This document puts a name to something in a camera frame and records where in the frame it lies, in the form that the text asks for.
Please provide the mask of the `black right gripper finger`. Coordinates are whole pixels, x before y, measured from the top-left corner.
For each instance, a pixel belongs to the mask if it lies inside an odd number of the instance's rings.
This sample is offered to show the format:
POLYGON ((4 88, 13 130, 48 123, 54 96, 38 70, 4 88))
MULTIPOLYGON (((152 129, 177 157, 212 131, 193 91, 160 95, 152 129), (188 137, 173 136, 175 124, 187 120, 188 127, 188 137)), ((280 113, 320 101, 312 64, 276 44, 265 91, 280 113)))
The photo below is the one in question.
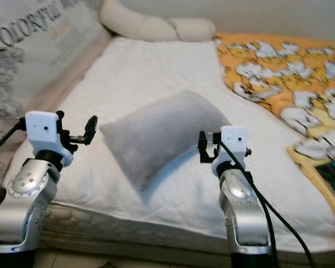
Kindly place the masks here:
POLYGON ((207 151, 209 143, 210 140, 208 139, 208 134, 205 131, 200 131, 198 138, 198 153, 200 155, 200 162, 203 164, 211 163, 213 161, 213 158, 207 151))

